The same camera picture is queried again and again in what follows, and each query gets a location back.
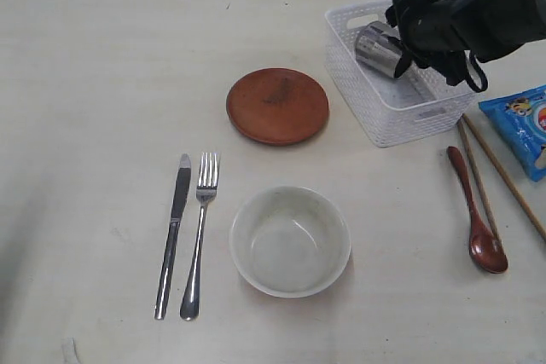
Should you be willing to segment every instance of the bowl rim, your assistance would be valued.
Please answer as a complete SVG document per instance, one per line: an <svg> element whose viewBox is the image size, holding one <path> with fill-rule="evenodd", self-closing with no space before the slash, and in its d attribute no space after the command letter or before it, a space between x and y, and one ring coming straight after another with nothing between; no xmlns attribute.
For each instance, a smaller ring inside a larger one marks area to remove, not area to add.
<svg viewBox="0 0 546 364"><path fill-rule="evenodd" d="M234 232L236 230L236 226L238 224L239 219L241 218L242 213L245 212L248 209L248 207L251 205L251 203L254 202L257 198L261 196L265 196L266 194L272 194L273 192L278 190L285 190L285 189L304 191L307 194L310 194L311 196L313 195L317 196L320 199L324 200L325 202L329 203L329 205L331 206L331 209L334 211L334 213L340 220L340 228L343 232L342 254L340 256L340 261L338 262L338 266L336 267L336 269L327 277L326 280L322 281L317 286L314 286L302 292L281 292L275 289L271 289L268 286L264 286L263 284L255 280L247 272L247 270L243 268L242 262L238 258L235 252ZM351 249L352 249L351 232L349 228L347 227L347 223L345 218L343 217L343 214L341 213L340 209L335 205L335 203L332 202L330 199L326 198L325 196L319 194L314 189L298 187L298 186L280 185L273 188L266 188L262 191L257 192L255 195L247 199L243 203L243 205L239 208L239 210L235 214L235 218L233 220L233 223L231 224L231 228L229 229L229 253L231 254L231 259L233 260L233 263L235 267L237 268L237 271L239 272L239 274L254 288L276 298L307 298L309 296L322 292L323 290L326 290L328 287L333 285L336 280L339 279L339 277L345 270L346 265L349 262L349 258L351 257Z"/></svg>

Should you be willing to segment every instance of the wooden chopstick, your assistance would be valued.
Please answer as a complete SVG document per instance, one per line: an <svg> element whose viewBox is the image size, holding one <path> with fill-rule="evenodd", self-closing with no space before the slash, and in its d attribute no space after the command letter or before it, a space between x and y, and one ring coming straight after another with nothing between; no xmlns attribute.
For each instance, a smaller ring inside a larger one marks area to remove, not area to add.
<svg viewBox="0 0 546 364"><path fill-rule="evenodd" d="M464 125L461 119L457 121L457 128L459 129L459 135L461 136L462 145L464 146L464 150L467 153L470 169L472 170L472 173L474 174L474 180L476 181L476 186L478 187L478 192L481 198L481 202L484 205L485 214L487 215L487 220L489 221L489 227L491 228L491 232L495 235L495 237L497 238L497 240L502 246L501 238L498 234L497 224L495 223L495 218L493 217L493 212L491 211L491 204L489 203L489 199L487 198L487 193L485 192L484 183L481 179L481 175L479 174L478 165L476 164L476 159L474 158L472 147L470 147L470 142L468 141L467 132L464 130Z"/></svg>
<svg viewBox="0 0 546 364"><path fill-rule="evenodd" d="M482 149L485 152L485 155L487 155L487 158L491 161L501 178L504 180L504 183L506 183L506 186L508 189L510 189L510 192L515 197L515 199L519 202L521 208L526 213L527 217L529 217L529 220L531 223L535 226L538 233L543 237L543 239L546 241L546 230L544 229L544 226L540 223L538 218L535 216L535 214L532 212L531 207L527 204L525 198L520 194L520 191L518 191L518 188L514 185L512 180L510 179L510 176L508 173L504 170L501 163L491 151L491 148L489 148L489 145L487 145L487 142L485 142L484 137L479 133L476 126L473 124L472 120L467 116L467 114L462 115L462 119L464 119L464 122L467 124L468 128L472 131L473 135L476 137L476 140L482 147Z"/></svg>

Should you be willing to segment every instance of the mesh basket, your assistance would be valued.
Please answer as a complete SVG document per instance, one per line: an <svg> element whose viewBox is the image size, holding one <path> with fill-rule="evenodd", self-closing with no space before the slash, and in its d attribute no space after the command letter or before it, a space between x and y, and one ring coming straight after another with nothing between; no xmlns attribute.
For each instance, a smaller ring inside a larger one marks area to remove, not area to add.
<svg viewBox="0 0 546 364"><path fill-rule="evenodd" d="M475 94L459 84L450 87L432 68L412 67L398 80L390 79L355 60L360 26L351 20L384 19L389 2L372 2L329 10L326 68L370 140L390 147L453 127Z"/></svg>

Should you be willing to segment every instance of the packaging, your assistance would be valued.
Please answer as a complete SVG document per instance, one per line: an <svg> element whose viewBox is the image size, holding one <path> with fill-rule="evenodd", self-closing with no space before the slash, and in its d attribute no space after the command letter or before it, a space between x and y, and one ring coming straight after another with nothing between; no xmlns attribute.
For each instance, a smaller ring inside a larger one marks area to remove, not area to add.
<svg viewBox="0 0 546 364"><path fill-rule="evenodd" d="M546 84L523 93L479 104L503 140L512 148L526 174L546 176Z"/></svg>

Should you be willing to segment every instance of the knife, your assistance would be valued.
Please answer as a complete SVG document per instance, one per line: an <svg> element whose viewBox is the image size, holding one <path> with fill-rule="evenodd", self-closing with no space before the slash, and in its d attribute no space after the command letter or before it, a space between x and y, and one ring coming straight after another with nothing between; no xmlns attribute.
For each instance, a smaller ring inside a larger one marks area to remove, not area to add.
<svg viewBox="0 0 546 364"><path fill-rule="evenodd" d="M174 266L174 257L177 251L178 230L182 213L186 206L188 198L189 181L191 179L191 162L189 156L185 153L180 158L178 167L177 185L174 190L172 200L171 221L169 222L169 234L165 245L165 254L163 255L163 265L161 266L160 287L157 291L155 300L155 319L163 320L167 312L169 303L169 291L171 290L172 268Z"/></svg>

